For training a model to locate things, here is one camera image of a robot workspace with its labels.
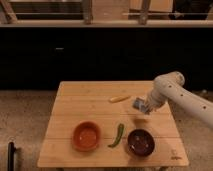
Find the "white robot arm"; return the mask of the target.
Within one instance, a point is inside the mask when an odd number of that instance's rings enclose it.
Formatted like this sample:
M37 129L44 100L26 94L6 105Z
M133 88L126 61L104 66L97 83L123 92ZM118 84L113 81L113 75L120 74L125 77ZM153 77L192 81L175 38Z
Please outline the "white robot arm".
M177 71L157 76L145 100L147 112L160 108L169 99L213 129L213 102L187 91L184 83L183 74Z

